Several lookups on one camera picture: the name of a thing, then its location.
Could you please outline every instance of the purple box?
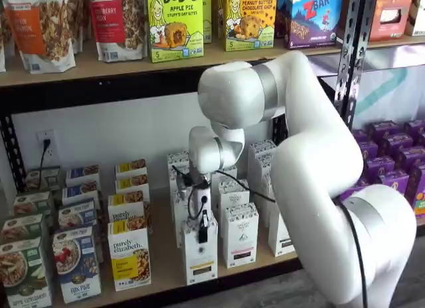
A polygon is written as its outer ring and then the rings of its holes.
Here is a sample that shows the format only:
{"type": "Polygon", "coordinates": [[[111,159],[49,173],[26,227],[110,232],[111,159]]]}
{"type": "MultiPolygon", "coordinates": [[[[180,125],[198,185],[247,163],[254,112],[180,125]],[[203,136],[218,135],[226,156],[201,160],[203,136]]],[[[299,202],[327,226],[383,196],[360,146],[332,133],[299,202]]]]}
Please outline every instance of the purple box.
{"type": "Polygon", "coordinates": [[[403,169],[410,172],[410,168],[415,165],[421,164],[425,161],[425,148],[424,147],[408,147],[401,149],[397,153],[395,169],[403,169]]]}
{"type": "Polygon", "coordinates": [[[341,195],[339,195],[339,200],[342,202],[343,200],[345,200],[347,197],[350,197],[351,195],[353,195],[356,192],[359,192],[361,190],[363,190],[365,187],[369,186],[369,182],[364,178],[361,177],[356,184],[354,184],[352,187],[350,187],[348,190],[346,190],[344,193],[341,193],[341,195]]]}
{"type": "Polygon", "coordinates": [[[403,170],[389,171],[383,175],[380,175],[375,183],[383,184],[388,187],[396,189],[398,192],[404,195],[406,192],[407,182],[409,176],[403,170]]]}
{"type": "Polygon", "coordinates": [[[412,145],[413,139],[405,133],[384,135],[379,145],[378,155],[389,155],[396,158],[398,150],[411,147],[412,145]]]}
{"type": "Polygon", "coordinates": [[[372,159],[378,155],[378,145],[373,141],[359,142],[363,159],[372,159]]]}
{"type": "Polygon", "coordinates": [[[413,140],[418,139],[420,133],[425,130],[425,120],[413,120],[404,124],[404,132],[409,134],[413,140]]]}
{"type": "Polygon", "coordinates": [[[425,216],[425,164],[421,163],[412,168],[407,184],[406,200],[414,210],[416,217],[425,216]]]}
{"type": "Polygon", "coordinates": [[[420,132],[416,138],[416,145],[425,146],[425,133],[420,132]]]}
{"type": "Polygon", "coordinates": [[[368,140],[367,133],[364,132],[362,129],[351,130],[351,134],[353,134],[353,137],[356,139],[357,142],[365,142],[368,140]]]}
{"type": "Polygon", "coordinates": [[[389,120],[369,124],[367,134],[375,143],[381,144],[381,139],[385,135],[395,134],[399,131],[398,124],[389,120]]]}
{"type": "Polygon", "coordinates": [[[379,175],[384,175],[386,172],[392,171],[394,165],[394,160],[386,155],[383,157],[375,157],[374,159],[367,159],[365,161],[365,170],[363,174],[370,183],[374,183],[379,175]]]}

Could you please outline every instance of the power cord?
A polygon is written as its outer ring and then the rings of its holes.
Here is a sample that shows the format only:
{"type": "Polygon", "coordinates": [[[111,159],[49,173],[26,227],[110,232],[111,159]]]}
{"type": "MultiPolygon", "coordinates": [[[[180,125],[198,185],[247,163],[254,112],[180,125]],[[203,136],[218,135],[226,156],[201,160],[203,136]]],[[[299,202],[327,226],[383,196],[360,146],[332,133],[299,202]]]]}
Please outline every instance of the power cord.
{"type": "Polygon", "coordinates": [[[217,173],[220,173],[220,174],[223,174],[223,175],[226,175],[227,177],[230,177],[232,180],[236,181],[236,183],[238,183],[241,187],[243,187],[247,191],[250,191],[252,194],[261,196],[262,198],[264,198],[265,200],[268,200],[269,202],[276,203],[276,201],[274,199],[272,199],[272,198],[270,198],[270,197],[268,197],[268,196],[266,196],[264,194],[261,194],[260,192],[257,192],[257,191],[254,191],[254,190],[250,189],[244,183],[240,182],[236,177],[233,177],[232,175],[230,175],[230,174],[228,174],[226,172],[220,171],[220,170],[217,170],[216,172],[217,173]]]}
{"type": "Polygon", "coordinates": [[[353,219],[351,218],[350,212],[347,210],[347,207],[343,203],[339,204],[339,207],[343,211],[345,217],[347,218],[348,224],[350,225],[351,231],[353,233],[354,237],[354,243],[356,244],[356,250],[357,250],[357,258],[359,259],[359,266],[360,266],[360,275],[361,275],[361,293],[363,298],[363,308],[367,308],[367,285],[366,285],[366,275],[365,275],[365,267],[363,265],[363,257],[361,254],[360,249],[360,242],[359,237],[357,235],[356,228],[354,226],[353,219]]]}
{"type": "Polygon", "coordinates": [[[40,162],[40,173],[39,173],[39,187],[38,187],[38,191],[40,190],[41,187],[41,169],[43,168],[43,162],[44,162],[44,156],[46,155],[47,149],[50,146],[50,139],[44,139],[42,141],[42,155],[41,155],[41,162],[40,162]]]}
{"type": "Polygon", "coordinates": [[[180,171],[178,168],[176,168],[175,165],[172,165],[172,168],[173,168],[174,171],[176,171],[177,173],[179,173],[183,177],[183,180],[184,180],[184,182],[185,182],[186,185],[188,185],[188,186],[189,185],[192,185],[192,187],[193,187],[192,190],[191,190],[191,192],[189,193],[189,197],[187,198],[187,212],[188,212],[189,218],[191,220],[197,220],[198,217],[201,215],[201,213],[202,213],[202,211],[204,209],[204,205],[205,205],[205,203],[207,203],[207,201],[201,199],[201,202],[202,202],[201,209],[198,211],[198,214],[196,214],[196,216],[192,216],[192,213],[191,213],[191,198],[192,198],[193,192],[199,186],[205,185],[205,183],[200,183],[200,184],[197,184],[197,185],[193,185],[193,180],[192,180],[192,178],[188,174],[184,174],[182,171],[180,171]]]}

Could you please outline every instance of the black cable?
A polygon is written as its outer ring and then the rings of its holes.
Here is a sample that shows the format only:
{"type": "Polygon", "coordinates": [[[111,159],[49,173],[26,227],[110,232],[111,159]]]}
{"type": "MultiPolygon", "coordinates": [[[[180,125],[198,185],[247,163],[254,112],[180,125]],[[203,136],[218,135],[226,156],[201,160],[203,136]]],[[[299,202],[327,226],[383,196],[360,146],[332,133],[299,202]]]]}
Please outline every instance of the black cable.
{"type": "Polygon", "coordinates": [[[43,149],[42,149],[42,155],[41,155],[41,161],[40,161],[39,187],[37,189],[38,191],[40,190],[40,187],[41,187],[41,169],[43,168],[42,165],[43,165],[43,162],[44,162],[44,156],[47,152],[49,145],[50,145],[50,139],[44,139],[42,141],[43,149]]]}
{"type": "Polygon", "coordinates": [[[196,187],[193,187],[192,191],[189,194],[189,197],[187,198],[187,212],[189,213],[189,218],[191,220],[197,220],[198,219],[198,217],[199,217],[199,215],[201,215],[201,212],[204,209],[204,205],[205,205],[205,202],[203,200],[201,200],[201,202],[202,202],[201,209],[199,210],[198,214],[195,217],[192,216],[192,214],[191,214],[191,197],[192,197],[193,191],[196,190],[196,189],[197,189],[196,187]]]}
{"type": "Polygon", "coordinates": [[[363,257],[361,255],[361,249],[360,249],[360,242],[359,237],[357,235],[356,228],[354,227],[353,219],[351,218],[351,215],[349,211],[347,210],[347,207],[343,203],[339,205],[341,207],[341,210],[343,211],[345,217],[347,218],[347,221],[350,225],[351,231],[353,233],[354,237],[354,243],[356,244],[356,250],[357,250],[357,257],[359,259],[359,266],[360,266],[360,275],[361,275],[361,293],[363,297],[363,308],[367,308],[367,285],[366,285],[366,275],[365,275],[365,267],[363,265],[363,257]]]}
{"type": "Polygon", "coordinates": [[[254,191],[254,190],[252,190],[252,189],[250,189],[249,187],[247,187],[244,183],[242,183],[242,182],[240,182],[236,177],[233,177],[232,175],[230,175],[230,174],[228,174],[228,173],[226,173],[226,172],[223,172],[223,171],[220,171],[220,170],[217,170],[216,171],[217,173],[220,173],[220,174],[223,174],[223,175],[226,175],[227,177],[230,177],[232,180],[235,180],[241,187],[243,187],[244,189],[246,189],[247,191],[250,191],[252,194],[255,194],[255,195],[258,195],[258,196],[261,196],[262,198],[264,198],[265,200],[268,200],[268,201],[270,201],[270,202],[273,202],[273,203],[276,203],[276,201],[274,200],[274,199],[272,199],[272,198],[270,198],[270,197],[268,197],[268,196],[266,196],[266,195],[263,195],[263,194],[261,194],[261,193],[259,193],[259,192],[257,192],[257,191],[254,191]]]}

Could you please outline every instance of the white wall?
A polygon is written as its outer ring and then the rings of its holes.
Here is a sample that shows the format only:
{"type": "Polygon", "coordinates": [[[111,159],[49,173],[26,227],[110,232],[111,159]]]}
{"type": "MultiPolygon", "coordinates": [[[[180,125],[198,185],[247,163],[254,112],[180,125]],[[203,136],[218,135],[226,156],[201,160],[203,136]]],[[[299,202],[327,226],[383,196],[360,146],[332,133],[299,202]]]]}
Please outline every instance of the white wall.
{"type": "MultiPolygon", "coordinates": [[[[193,126],[209,125],[196,93],[19,114],[13,121],[27,169],[40,163],[36,132],[54,129],[62,166],[100,163],[104,194],[113,193],[114,165],[140,157],[147,160],[151,187],[166,187],[166,154],[188,147],[193,126]]],[[[267,137],[268,123],[246,130],[247,143],[267,137]]],[[[238,165],[242,172],[244,164],[238,165]]]]}

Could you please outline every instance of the bobo's apple pie box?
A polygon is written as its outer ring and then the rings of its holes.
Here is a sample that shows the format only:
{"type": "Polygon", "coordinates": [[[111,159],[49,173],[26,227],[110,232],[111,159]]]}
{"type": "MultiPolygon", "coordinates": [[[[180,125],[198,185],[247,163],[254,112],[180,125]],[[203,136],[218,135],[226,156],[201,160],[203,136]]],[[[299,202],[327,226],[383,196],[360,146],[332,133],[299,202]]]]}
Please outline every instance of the bobo's apple pie box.
{"type": "Polygon", "coordinates": [[[152,62],[204,55],[203,0],[147,0],[152,62]]]}
{"type": "Polygon", "coordinates": [[[226,51],[273,48],[276,0],[224,0],[226,51]]]}
{"type": "Polygon", "coordinates": [[[41,237],[1,245],[0,262],[10,307],[52,306],[53,286],[41,237]]]}
{"type": "Polygon", "coordinates": [[[115,290],[151,283],[151,264],[144,217],[133,217],[108,224],[115,290]]]}

